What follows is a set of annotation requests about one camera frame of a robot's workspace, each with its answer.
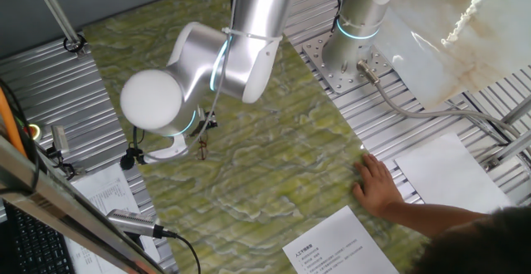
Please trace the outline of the person hand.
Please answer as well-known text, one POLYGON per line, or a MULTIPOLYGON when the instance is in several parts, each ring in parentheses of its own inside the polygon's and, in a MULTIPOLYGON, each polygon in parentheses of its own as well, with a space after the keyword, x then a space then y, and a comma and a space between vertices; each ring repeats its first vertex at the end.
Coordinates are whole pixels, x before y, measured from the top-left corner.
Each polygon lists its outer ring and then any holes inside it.
POLYGON ((394 219, 396 212, 393 208, 400 207, 404 201, 389 170, 371 154, 364 154, 362 158, 362 164, 354 164, 362 182, 353 185, 353 196, 373 216, 394 219))

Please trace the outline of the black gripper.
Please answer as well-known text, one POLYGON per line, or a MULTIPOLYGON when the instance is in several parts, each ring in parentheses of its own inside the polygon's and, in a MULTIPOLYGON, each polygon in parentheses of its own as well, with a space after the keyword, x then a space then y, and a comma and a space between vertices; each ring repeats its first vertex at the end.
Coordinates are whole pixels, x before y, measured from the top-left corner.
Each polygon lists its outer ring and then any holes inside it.
POLYGON ((218 127, 217 119, 215 114, 206 114, 200 118, 197 127, 197 133, 202 135, 204 132, 218 127))

